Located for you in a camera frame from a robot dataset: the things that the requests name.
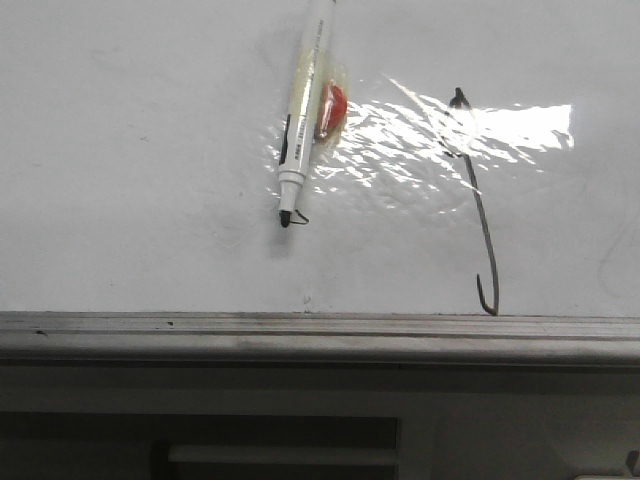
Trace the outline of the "red magnet with tape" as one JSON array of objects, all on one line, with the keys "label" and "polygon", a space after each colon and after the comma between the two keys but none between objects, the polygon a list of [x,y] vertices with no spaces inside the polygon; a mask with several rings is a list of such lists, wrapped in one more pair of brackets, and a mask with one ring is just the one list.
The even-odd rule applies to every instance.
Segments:
[{"label": "red magnet with tape", "polygon": [[348,113],[348,75],[342,64],[332,63],[322,84],[314,141],[320,144],[336,142]]}]

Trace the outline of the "white whiteboard marker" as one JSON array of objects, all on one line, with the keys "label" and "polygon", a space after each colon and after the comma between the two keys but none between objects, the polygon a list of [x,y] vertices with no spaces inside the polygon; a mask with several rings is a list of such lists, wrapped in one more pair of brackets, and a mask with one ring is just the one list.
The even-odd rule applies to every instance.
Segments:
[{"label": "white whiteboard marker", "polygon": [[280,225],[306,224],[297,199],[305,183],[314,143],[328,51],[334,22],[334,1],[312,1],[302,31],[285,132],[278,164]]}]

